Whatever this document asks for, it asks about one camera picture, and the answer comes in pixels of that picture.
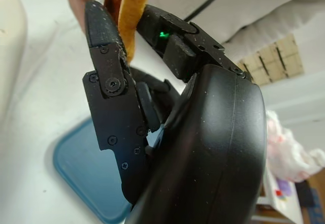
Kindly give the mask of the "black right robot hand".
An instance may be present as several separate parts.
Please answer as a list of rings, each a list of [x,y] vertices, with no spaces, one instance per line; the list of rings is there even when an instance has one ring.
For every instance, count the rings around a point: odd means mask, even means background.
[[[101,150],[112,150],[126,223],[247,223],[266,164],[263,96],[193,22],[147,5],[138,33],[186,87],[135,74],[111,15],[85,6],[94,65],[83,77]]]

